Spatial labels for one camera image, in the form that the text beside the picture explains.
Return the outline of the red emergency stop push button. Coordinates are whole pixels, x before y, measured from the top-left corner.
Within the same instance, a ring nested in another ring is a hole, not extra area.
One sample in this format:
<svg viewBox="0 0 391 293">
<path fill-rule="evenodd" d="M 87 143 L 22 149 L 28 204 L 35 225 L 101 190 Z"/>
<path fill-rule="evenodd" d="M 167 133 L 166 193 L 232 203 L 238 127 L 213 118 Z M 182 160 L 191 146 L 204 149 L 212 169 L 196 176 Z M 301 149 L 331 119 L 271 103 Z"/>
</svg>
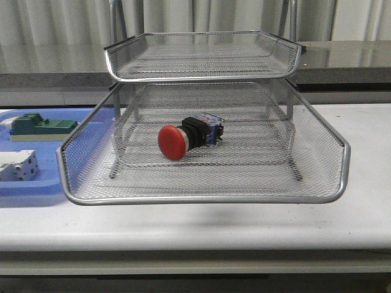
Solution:
<svg viewBox="0 0 391 293">
<path fill-rule="evenodd" d="M 224 134 L 221 117 L 200 113 L 186 117 L 180 126 L 165 125 L 158 133 L 158 146 L 171 161 L 183 159 L 186 153 L 200 147 L 215 146 Z"/>
</svg>

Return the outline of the grey stone counter ledge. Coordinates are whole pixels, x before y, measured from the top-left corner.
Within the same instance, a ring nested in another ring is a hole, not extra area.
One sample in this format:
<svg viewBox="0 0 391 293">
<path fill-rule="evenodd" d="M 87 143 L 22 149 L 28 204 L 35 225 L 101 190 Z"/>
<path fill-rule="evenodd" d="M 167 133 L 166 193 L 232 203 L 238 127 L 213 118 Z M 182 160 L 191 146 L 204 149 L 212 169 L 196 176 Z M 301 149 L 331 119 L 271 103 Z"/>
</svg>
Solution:
<svg viewBox="0 0 391 293">
<path fill-rule="evenodd" d="M 301 92 L 390 90 L 390 41 L 303 42 L 298 71 L 289 78 Z M 1 47 L 2 88 L 107 87 L 112 79 L 103 45 Z"/>
</svg>

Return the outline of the white circuit breaker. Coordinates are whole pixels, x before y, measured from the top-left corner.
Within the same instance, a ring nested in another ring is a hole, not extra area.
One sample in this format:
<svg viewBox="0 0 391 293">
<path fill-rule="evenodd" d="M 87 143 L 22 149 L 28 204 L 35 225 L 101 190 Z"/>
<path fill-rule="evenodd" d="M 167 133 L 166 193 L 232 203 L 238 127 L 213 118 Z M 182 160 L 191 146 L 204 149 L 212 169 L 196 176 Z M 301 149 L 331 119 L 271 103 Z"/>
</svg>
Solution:
<svg viewBox="0 0 391 293">
<path fill-rule="evenodd" d="M 34 150 L 1 152 L 1 181 L 30 181 L 37 173 Z"/>
</svg>

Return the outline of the blue plastic tray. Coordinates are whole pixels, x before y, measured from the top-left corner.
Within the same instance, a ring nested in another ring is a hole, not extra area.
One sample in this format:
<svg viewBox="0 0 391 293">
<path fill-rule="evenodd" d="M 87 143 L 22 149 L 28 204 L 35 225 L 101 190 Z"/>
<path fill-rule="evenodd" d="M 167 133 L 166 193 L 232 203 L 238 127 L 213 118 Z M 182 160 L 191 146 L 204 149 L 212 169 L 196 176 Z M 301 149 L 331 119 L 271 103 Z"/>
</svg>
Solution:
<svg viewBox="0 0 391 293">
<path fill-rule="evenodd" d="M 19 117 L 28 113 L 39 113 L 49 120 L 76 120 L 81 123 L 90 113 L 91 108 L 48 108 L 48 109 L 16 109 L 1 113 L 1 121 Z M 62 192 L 56 150 L 60 141 L 45 142 L 12 142 L 9 130 L 1 125 L 1 151 L 17 152 L 34 150 L 38 160 L 38 171 L 28 181 L 2 181 L 1 196 L 37 196 L 54 195 Z"/>
</svg>

